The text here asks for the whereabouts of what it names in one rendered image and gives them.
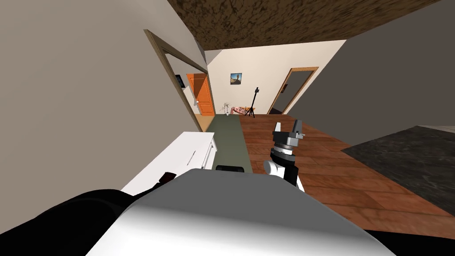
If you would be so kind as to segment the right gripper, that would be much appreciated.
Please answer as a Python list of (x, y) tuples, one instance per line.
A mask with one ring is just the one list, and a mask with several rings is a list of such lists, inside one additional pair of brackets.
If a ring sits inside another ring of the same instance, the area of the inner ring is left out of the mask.
[(305, 134), (302, 134), (302, 121), (296, 120), (293, 125), (292, 132), (281, 132), (281, 123), (277, 122), (273, 134), (273, 142), (285, 146), (297, 147), (299, 140), (303, 139)]

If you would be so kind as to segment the black tripod stand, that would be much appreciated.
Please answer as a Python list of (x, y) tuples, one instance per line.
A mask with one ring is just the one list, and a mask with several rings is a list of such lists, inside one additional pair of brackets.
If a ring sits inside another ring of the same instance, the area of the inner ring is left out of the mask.
[(246, 113), (244, 114), (245, 116), (253, 116), (253, 118), (255, 117), (255, 114), (254, 114), (254, 103), (255, 103), (255, 99), (256, 99), (256, 96), (257, 96), (257, 93), (259, 92), (259, 88), (255, 88), (255, 94), (254, 94), (254, 97), (253, 97), (253, 100), (252, 100), (252, 104), (251, 104), (251, 107), (246, 111)]

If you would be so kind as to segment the green rug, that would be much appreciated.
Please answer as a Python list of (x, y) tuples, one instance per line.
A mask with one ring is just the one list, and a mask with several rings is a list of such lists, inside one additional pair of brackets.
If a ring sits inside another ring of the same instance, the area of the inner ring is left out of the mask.
[(239, 115), (216, 114), (207, 132), (214, 133), (217, 147), (213, 169), (218, 165), (243, 167), (246, 173), (252, 173)]

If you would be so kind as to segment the orange door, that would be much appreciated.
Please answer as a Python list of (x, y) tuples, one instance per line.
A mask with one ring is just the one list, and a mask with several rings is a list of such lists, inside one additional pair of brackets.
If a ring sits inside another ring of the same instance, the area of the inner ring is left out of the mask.
[(205, 73), (189, 73), (186, 74), (190, 83), (193, 95), (196, 100), (197, 107), (202, 116), (214, 116), (215, 110), (213, 107), (208, 76)]

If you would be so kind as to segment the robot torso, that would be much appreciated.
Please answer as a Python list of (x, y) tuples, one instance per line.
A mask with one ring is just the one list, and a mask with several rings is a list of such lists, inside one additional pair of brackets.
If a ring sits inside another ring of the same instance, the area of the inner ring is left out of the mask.
[(192, 169), (134, 202), (86, 256), (395, 256), (277, 176)]

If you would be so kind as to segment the white cabinet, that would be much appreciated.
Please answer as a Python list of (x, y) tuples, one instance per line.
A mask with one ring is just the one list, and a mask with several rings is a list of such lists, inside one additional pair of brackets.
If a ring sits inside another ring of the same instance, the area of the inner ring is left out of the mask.
[[(195, 150), (197, 154), (192, 164), (187, 166)], [(149, 190), (159, 182), (165, 172), (180, 176), (194, 168), (212, 169), (216, 151), (213, 132), (183, 132), (121, 191), (134, 196)]]

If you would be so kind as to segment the dark grey rug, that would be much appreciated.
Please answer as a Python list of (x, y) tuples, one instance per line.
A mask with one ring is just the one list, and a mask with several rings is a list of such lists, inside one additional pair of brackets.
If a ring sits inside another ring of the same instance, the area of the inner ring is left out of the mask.
[(342, 151), (455, 216), (455, 132), (414, 126)]

